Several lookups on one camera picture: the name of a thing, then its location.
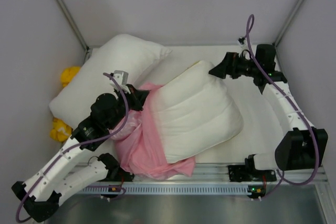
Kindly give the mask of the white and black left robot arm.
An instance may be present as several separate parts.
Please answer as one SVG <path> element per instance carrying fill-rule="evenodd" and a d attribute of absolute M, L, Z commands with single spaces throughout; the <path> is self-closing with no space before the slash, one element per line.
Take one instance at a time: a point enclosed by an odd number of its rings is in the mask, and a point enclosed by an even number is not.
<path fill-rule="evenodd" d="M 110 153 L 104 153 L 87 167 L 70 174 L 84 158 L 125 126 L 131 111 L 142 111 L 148 90 L 137 90 L 128 84 L 127 90 L 104 93 L 91 106 L 84 119 L 66 140 L 60 151 L 33 177 L 16 182 L 12 191 L 20 200 L 29 218 L 36 222 L 49 219 L 72 195 L 98 181 L 131 182 L 134 175 L 121 168 Z"/>

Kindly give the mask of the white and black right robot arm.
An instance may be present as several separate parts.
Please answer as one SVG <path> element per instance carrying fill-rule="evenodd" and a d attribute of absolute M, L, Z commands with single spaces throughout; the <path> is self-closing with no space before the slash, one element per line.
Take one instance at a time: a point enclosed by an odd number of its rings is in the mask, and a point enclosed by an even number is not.
<path fill-rule="evenodd" d="M 249 156 L 255 170 L 316 170 L 321 166 L 328 134 L 304 116 L 291 95 L 286 77 L 275 69 L 275 56 L 276 49 L 270 44 L 257 45 L 255 59 L 227 52 L 208 73 L 221 79 L 251 77 L 280 123 L 284 136 L 276 149 Z"/>

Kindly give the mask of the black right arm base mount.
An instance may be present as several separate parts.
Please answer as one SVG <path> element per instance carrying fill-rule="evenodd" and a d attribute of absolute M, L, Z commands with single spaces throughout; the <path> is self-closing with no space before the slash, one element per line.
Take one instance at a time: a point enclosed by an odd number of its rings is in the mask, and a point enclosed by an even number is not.
<path fill-rule="evenodd" d="M 230 182 L 252 182 L 257 179 L 245 165 L 228 165 L 227 168 Z"/>

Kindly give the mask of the pink pillowcase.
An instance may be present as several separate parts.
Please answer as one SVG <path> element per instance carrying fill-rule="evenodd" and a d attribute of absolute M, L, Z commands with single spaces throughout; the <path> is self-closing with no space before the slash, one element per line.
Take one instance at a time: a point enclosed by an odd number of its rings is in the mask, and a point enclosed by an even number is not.
<path fill-rule="evenodd" d="M 168 179 L 182 174 L 190 177 L 195 158 L 189 157 L 173 164 L 166 160 L 161 137 L 150 112 L 150 104 L 160 85 L 146 83 L 141 90 L 149 90 L 142 111 L 131 110 L 126 125 L 111 137 L 117 159 L 123 170 L 153 179 Z"/>

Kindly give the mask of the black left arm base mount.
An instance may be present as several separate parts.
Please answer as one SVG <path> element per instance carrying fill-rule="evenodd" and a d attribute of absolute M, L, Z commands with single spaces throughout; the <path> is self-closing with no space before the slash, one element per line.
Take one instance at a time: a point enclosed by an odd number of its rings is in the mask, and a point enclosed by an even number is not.
<path fill-rule="evenodd" d="M 121 167 L 119 167 L 116 176 L 114 177 L 114 180 L 117 182 L 132 182 L 134 179 L 134 174 L 131 174 L 127 171 L 125 171 L 124 169 L 122 169 Z"/>

